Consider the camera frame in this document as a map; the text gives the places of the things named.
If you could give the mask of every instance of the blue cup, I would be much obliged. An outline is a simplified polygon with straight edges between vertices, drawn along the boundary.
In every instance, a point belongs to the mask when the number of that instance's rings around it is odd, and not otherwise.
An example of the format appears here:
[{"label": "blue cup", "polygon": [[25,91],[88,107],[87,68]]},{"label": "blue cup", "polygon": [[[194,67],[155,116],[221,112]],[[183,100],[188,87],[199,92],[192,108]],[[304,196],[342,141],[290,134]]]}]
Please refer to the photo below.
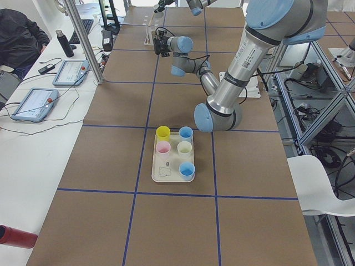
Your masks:
[{"label": "blue cup", "polygon": [[180,130],[179,130],[179,135],[180,135],[181,141],[192,142],[192,135],[193,134],[194,134],[193,130],[188,126],[184,126],[184,127],[180,128]]},{"label": "blue cup", "polygon": [[179,172],[185,180],[189,180],[195,174],[195,166],[191,162],[183,162],[179,166]]}]

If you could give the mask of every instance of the white desk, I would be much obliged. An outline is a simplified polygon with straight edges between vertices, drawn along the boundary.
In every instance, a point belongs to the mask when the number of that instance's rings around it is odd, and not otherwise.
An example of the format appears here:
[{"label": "white desk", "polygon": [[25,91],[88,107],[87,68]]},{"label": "white desk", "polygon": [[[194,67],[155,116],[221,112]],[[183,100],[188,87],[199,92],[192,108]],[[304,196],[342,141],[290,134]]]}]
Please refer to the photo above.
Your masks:
[{"label": "white desk", "polygon": [[[99,14],[100,10],[82,9],[82,18],[93,18],[92,14]],[[97,24],[99,16],[94,21],[89,34],[92,46],[101,47],[102,36],[100,25]],[[58,29],[62,29],[69,39],[73,26],[68,17]],[[80,44],[74,50],[75,56],[67,58],[56,38],[49,43],[44,53],[27,74],[27,77],[38,75],[38,69],[44,62],[52,58],[85,59]],[[58,71],[59,63],[51,72]],[[20,102],[32,87],[55,88],[52,85],[54,75],[44,75],[24,81],[13,93],[8,103]],[[50,127],[80,121],[86,115],[94,96],[97,84],[90,71],[85,81],[77,87],[77,92],[71,88],[60,97],[57,105],[46,119],[61,119],[65,116],[73,101],[78,97],[68,116],[60,121],[45,121],[40,124],[15,122],[9,117],[0,117],[0,127],[34,133]],[[57,88],[63,94],[67,88]],[[9,106],[12,113],[16,108]],[[18,228],[38,234],[47,215],[58,183],[62,177],[68,158],[80,132],[82,122],[65,125],[49,131],[27,136],[24,134],[8,132],[0,129],[0,224]],[[0,265],[24,266],[32,249],[22,249],[0,245]]]}]

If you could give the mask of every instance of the red bottle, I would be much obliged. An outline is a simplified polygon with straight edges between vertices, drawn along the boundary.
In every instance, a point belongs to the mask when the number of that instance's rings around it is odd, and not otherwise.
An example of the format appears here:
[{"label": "red bottle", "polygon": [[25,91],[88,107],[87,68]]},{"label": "red bottle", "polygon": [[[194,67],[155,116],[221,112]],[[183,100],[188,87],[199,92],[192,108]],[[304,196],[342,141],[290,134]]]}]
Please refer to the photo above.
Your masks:
[{"label": "red bottle", "polygon": [[15,228],[0,226],[0,244],[19,248],[33,248],[37,235]]}]

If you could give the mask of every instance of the tablet screen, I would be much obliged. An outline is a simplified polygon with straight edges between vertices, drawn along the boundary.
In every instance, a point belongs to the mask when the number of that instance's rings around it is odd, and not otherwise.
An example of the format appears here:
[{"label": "tablet screen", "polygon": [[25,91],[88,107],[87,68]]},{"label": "tablet screen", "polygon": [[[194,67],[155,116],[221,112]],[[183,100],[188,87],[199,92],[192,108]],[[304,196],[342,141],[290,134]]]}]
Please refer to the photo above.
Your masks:
[{"label": "tablet screen", "polygon": [[57,83],[75,83],[83,65],[82,61],[66,61],[56,80]]},{"label": "tablet screen", "polygon": [[41,107],[46,105],[51,90],[32,90],[15,116],[35,118],[40,116]]}]

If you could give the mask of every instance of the white chair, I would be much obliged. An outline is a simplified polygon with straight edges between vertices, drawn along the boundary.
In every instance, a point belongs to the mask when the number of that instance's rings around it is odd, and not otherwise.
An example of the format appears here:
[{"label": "white chair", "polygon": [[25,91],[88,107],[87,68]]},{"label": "white chair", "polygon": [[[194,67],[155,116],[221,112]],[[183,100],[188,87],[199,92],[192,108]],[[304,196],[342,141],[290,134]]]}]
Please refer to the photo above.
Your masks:
[{"label": "white chair", "polygon": [[318,158],[302,155],[287,159],[303,215],[355,216],[355,198],[338,199]]}]

